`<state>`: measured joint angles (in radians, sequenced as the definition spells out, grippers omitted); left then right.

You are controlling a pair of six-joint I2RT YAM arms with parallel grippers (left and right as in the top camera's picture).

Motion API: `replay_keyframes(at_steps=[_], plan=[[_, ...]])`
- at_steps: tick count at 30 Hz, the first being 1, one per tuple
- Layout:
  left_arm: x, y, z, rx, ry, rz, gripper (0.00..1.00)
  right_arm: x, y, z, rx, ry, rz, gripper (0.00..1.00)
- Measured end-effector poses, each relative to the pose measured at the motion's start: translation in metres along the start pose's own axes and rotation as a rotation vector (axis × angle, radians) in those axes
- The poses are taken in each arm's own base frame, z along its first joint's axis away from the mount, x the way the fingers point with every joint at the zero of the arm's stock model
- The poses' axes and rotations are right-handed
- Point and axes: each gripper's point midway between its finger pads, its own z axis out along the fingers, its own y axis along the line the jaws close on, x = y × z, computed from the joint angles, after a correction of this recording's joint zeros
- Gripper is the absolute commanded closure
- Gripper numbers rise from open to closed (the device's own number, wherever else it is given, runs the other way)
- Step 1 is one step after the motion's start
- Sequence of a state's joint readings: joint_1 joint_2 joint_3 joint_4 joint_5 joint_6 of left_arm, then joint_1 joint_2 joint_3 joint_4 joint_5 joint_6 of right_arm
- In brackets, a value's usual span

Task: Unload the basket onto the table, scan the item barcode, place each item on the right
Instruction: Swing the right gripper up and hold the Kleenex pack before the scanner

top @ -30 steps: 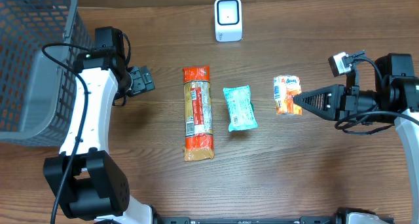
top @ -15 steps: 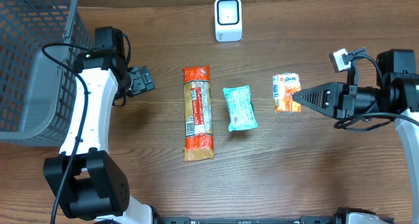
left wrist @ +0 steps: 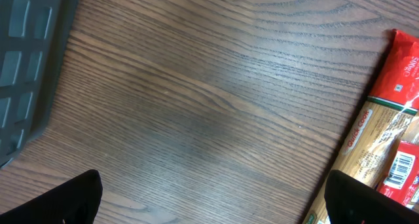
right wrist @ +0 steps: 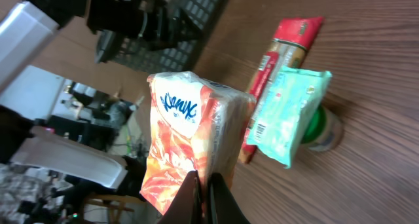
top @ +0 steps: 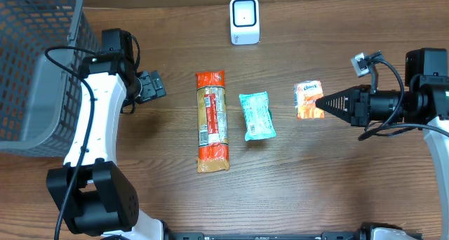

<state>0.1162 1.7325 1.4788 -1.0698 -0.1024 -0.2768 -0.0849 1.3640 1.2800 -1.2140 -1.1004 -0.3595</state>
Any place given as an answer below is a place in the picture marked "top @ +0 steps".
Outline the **orange tissue pack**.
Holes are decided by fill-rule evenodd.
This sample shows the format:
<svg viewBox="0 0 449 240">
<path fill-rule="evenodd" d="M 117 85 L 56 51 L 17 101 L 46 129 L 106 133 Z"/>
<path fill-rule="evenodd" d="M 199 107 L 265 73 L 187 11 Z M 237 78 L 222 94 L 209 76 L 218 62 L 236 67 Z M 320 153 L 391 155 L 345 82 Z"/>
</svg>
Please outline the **orange tissue pack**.
<svg viewBox="0 0 449 240">
<path fill-rule="evenodd" d="M 323 119 L 324 111 L 316 106 L 323 97 L 320 81 L 303 81 L 294 85 L 295 111 L 298 119 Z"/>
</svg>

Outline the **teal tissue pack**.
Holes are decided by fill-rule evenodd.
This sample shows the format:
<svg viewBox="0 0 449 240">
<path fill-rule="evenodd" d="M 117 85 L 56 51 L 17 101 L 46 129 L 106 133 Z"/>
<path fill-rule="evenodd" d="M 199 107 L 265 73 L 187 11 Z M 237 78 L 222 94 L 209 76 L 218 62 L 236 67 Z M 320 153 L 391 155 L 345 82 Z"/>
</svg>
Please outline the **teal tissue pack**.
<svg viewBox="0 0 449 240">
<path fill-rule="evenodd" d="M 245 141 L 274 138 L 276 131 L 269 110 L 269 97 L 266 91 L 253 94 L 240 94 L 239 100 L 246 123 Z"/>
</svg>

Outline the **orange spaghetti package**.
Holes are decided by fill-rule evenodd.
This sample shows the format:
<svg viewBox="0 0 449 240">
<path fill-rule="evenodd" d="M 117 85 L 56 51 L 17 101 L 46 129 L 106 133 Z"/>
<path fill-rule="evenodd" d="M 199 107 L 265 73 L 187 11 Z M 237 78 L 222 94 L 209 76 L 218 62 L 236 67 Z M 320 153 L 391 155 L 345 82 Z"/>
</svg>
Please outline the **orange spaghetti package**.
<svg viewBox="0 0 449 240">
<path fill-rule="evenodd" d="M 196 100 L 199 136 L 197 172 L 227 171 L 230 162 L 223 70 L 196 74 Z"/>
</svg>

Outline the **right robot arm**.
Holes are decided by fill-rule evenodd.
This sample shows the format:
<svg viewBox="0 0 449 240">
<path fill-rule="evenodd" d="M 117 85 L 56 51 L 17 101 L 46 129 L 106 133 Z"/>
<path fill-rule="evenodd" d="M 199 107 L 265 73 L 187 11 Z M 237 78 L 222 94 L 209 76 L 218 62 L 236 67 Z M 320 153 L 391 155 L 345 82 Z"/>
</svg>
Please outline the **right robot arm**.
<svg viewBox="0 0 449 240">
<path fill-rule="evenodd" d="M 448 238 L 448 52 L 421 48 L 406 54 L 400 76 L 381 52 L 359 53 L 351 59 L 357 76 L 371 76 L 369 85 L 323 96 L 316 106 L 358 126 L 363 141 L 393 137 L 419 129 L 429 148 L 438 184 L 442 239 Z"/>
</svg>

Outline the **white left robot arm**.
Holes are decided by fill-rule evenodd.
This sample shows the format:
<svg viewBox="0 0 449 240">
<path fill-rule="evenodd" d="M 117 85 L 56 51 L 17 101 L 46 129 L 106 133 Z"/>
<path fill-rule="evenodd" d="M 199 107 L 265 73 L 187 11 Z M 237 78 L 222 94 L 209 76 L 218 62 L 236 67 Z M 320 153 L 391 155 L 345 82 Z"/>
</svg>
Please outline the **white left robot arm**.
<svg viewBox="0 0 449 240">
<path fill-rule="evenodd" d="M 59 210 L 54 237 L 62 225 L 72 234 L 103 239 L 170 239 L 163 221 L 139 207 L 137 192 L 116 163 L 116 138 L 123 107 L 157 98 L 160 85 L 139 72 L 140 52 L 124 47 L 87 51 L 74 71 L 45 56 L 81 82 L 82 98 L 74 139 L 61 168 L 50 169 L 46 186 Z"/>
</svg>

